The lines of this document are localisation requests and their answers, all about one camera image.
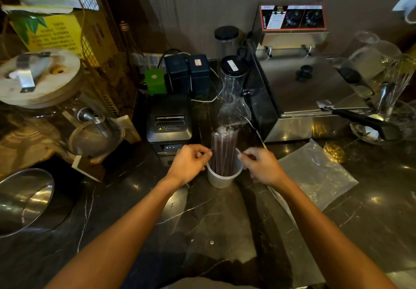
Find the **person's left hand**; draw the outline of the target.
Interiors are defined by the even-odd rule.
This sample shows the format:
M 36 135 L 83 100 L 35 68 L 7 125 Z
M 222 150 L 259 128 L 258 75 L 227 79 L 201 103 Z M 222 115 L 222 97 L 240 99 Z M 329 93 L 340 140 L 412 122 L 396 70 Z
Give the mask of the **person's left hand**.
M 202 170 L 191 170 L 190 144 L 184 145 L 176 153 L 176 156 L 170 166 L 166 179 L 171 183 L 173 190 L 194 179 Z

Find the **person's right hand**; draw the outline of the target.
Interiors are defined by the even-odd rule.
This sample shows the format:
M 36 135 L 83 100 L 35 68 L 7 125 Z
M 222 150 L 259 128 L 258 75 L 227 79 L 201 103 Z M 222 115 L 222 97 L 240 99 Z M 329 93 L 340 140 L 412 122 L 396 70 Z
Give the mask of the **person's right hand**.
M 278 160 L 274 154 L 266 148 L 262 149 L 261 153 L 261 183 L 273 187 L 277 191 L 282 191 L 290 182 L 289 177 L 285 174 L 281 168 Z

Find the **bundle of brown straws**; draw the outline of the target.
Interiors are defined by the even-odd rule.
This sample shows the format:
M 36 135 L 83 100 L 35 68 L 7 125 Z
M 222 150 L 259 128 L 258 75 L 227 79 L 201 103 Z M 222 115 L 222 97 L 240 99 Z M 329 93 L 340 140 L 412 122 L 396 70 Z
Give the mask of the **bundle of brown straws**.
M 211 152 L 209 165 L 219 176 L 231 176 L 238 130 L 234 127 L 219 127 L 211 133 Z

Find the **person's right forearm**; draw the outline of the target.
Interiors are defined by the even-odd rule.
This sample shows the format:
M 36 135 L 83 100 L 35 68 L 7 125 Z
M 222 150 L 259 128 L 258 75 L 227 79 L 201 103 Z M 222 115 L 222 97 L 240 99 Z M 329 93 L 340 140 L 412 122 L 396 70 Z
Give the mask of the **person's right forearm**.
M 286 201 L 330 289 L 398 289 L 288 177 L 267 181 Z

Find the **translucent plastic cup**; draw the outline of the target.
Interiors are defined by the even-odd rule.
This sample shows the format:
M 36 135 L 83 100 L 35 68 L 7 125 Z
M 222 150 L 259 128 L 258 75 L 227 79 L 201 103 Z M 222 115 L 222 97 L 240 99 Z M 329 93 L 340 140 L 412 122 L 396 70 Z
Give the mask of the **translucent plastic cup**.
M 207 164 L 207 176 L 208 176 L 208 181 L 209 183 L 218 188 L 218 189 L 223 189 L 223 188 L 227 188 L 229 187 L 234 179 L 240 175 L 240 173 L 243 170 L 243 164 L 240 162 L 240 160 L 237 158 L 237 155 L 240 154 L 240 150 L 239 149 L 235 149 L 234 152 L 235 156 L 233 158 L 233 162 L 232 162 L 232 175 L 231 176 L 220 176 L 218 174 L 216 174 L 212 169 L 211 166 L 214 165 L 214 155 L 211 157 L 210 161 Z

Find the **glass carafe with black lid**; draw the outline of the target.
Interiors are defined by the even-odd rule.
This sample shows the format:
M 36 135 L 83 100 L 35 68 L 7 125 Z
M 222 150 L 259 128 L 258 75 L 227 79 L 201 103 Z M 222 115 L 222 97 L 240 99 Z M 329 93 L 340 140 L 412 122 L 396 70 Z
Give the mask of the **glass carafe with black lid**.
M 249 73 L 248 61 L 238 55 L 225 56 L 220 63 L 223 83 L 219 94 L 221 108 L 217 115 L 221 127 L 246 124 L 252 119 L 251 110 L 242 96 L 242 87 Z

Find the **stainless steel deep fryer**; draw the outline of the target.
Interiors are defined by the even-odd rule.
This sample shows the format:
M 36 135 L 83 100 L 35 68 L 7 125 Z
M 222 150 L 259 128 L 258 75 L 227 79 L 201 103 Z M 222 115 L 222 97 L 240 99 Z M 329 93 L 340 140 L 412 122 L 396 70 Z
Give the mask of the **stainless steel deep fryer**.
M 318 105 L 364 114 L 368 106 L 320 48 L 321 5 L 260 5 L 246 41 L 251 69 L 242 94 L 264 142 L 328 138 L 349 120 Z

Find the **dark blue tin red label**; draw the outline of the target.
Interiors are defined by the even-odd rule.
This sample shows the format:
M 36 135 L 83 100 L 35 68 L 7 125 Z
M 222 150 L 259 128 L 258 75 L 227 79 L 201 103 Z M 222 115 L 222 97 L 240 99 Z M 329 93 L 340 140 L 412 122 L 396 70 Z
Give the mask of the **dark blue tin red label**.
M 190 94 L 193 99 L 207 101 L 210 94 L 210 64 L 206 55 L 189 55 Z

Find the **green box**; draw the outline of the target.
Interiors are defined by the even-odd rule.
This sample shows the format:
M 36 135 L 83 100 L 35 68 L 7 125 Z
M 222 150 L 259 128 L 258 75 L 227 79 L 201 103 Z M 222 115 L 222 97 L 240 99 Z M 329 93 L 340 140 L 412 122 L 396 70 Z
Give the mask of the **green box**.
M 150 96 L 168 93 L 162 69 L 150 69 L 145 71 L 144 75 Z

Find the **glass jar with black lid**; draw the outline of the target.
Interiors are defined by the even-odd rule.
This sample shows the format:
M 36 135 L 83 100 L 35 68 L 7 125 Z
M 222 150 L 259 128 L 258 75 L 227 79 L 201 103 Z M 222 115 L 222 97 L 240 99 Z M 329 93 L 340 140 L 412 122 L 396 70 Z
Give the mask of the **glass jar with black lid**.
M 214 31 L 216 39 L 217 59 L 221 61 L 224 57 L 236 55 L 240 47 L 240 29 L 226 25 L 221 26 Z

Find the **glass dispenser jar wooden lid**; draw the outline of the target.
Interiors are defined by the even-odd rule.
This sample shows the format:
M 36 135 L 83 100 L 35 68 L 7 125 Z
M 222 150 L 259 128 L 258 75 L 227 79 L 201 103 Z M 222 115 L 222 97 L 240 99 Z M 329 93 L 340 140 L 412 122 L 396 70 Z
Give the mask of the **glass dispenser jar wooden lid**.
M 0 176 L 53 151 L 99 163 L 125 134 L 74 53 L 50 48 L 0 65 Z

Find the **clear glass pitcher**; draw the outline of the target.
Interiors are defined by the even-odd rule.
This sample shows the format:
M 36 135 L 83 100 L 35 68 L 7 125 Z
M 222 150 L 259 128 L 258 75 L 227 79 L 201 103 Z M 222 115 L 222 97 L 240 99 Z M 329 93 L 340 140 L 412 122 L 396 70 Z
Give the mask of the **clear glass pitcher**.
M 395 44 L 363 30 L 354 34 L 343 53 L 366 81 L 382 73 L 388 62 L 400 54 L 401 50 Z

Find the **metal whisk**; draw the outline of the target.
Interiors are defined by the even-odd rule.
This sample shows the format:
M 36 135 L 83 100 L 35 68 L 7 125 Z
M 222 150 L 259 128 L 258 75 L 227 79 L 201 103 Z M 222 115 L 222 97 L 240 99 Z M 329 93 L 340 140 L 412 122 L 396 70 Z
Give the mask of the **metal whisk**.
M 378 112 L 391 114 L 395 103 L 402 95 L 416 71 L 416 59 L 409 54 L 398 55 L 388 61 L 384 72 L 386 86 L 381 88 Z

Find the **stainless steel bin funnel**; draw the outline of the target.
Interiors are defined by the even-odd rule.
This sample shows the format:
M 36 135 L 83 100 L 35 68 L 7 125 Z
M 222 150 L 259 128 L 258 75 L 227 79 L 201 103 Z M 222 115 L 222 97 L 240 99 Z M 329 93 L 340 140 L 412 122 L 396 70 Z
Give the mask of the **stainless steel bin funnel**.
M 0 181 L 0 238 L 55 226 L 50 214 L 54 179 L 42 169 L 18 171 Z

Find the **yellow cardboard box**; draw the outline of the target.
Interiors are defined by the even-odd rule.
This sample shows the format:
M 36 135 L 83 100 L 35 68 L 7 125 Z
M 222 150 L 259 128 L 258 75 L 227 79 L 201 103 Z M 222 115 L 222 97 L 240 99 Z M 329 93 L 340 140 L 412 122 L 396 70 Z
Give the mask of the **yellow cardboard box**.
M 119 50 L 105 15 L 74 8 L 3 5 L 14 31 L 30 52 L 69 50 L 100 67 Z

